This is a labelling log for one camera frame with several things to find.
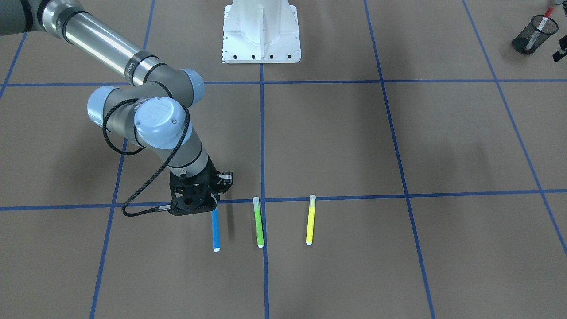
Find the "white mounting bracket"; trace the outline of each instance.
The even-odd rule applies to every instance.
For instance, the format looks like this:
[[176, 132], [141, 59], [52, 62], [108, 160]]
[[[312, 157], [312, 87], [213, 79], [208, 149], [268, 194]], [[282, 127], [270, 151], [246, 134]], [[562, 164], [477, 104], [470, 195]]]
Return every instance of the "white mounting bracket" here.
[[234, 0], [225, 7], [222, 61], [297, 63], [301, 60], [297, 8], [287, 0]]

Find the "blue cap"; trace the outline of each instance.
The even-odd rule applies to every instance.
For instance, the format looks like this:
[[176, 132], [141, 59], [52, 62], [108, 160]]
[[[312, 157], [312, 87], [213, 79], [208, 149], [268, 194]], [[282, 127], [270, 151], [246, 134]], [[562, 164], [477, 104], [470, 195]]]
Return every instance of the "blue cap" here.
[[102, 127], [104, 119], [104, 104], [110, 93], [118, 89], [117, 87], [105, 85], [96, 89], [91, 96], [88, 98], [87, 102], [87, 113], [88, 117], [96, 123], [96, 125]]
[[[177, 145], [185, 126], [185, 111], [172, 98], [152, 98], [142, 103], [134, 114], [134, 125], [138, 135], [148, 144], [159, 149], [172, 149]], [[183, 144], [189, 140], [193, 124]]]
[[193, 103], [195, 104], [199, 102], [203, 96], [205, 96], [205, 82], [203, 82], [203, 78], [192, 69], [183, 69], [185, 73], [189, 76], [191, 80], [191, 84], [193, 85]]

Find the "black mesh cup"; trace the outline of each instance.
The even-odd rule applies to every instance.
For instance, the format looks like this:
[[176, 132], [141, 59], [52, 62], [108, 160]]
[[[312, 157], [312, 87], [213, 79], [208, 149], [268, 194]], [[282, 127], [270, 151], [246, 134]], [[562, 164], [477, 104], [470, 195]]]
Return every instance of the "black mesh cup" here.
[[559, 27], [557, 22], [551, 18], [547, 18], [547, 22], [542, 28], [539, 28], [544, 16], [536, 15], [532, 18], [527, 27], [512, 41], [512, 47], [521, 54], [530, 55], [544, 43], [547, 38], [555, 34]]

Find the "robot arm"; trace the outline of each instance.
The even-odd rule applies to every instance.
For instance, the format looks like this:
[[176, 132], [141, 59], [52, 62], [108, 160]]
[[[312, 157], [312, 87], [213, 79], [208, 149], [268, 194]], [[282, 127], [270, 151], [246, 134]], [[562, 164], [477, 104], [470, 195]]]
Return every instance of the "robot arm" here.
[[[87, 112], [97, 125], [104, 124], [108, 131], [151, 149], [165, 161], [189, 121], [185, 138], [167, 165], [172, 200], [160, 210], [180, 216], [216, 207], [212, 196], [229, 189], [232, 173], [216, 170], [185, 116], [184, 107], [205, 93], [195, 71], [172, 69], [97, 20], [77, 0], [0, 1], [0, 36], [27, 31], [46, 31], [80, 47], [134, 86], [130, 90], [103, 86], [92, 93]], [[118, 104], [123, 105], [108, 115]]]

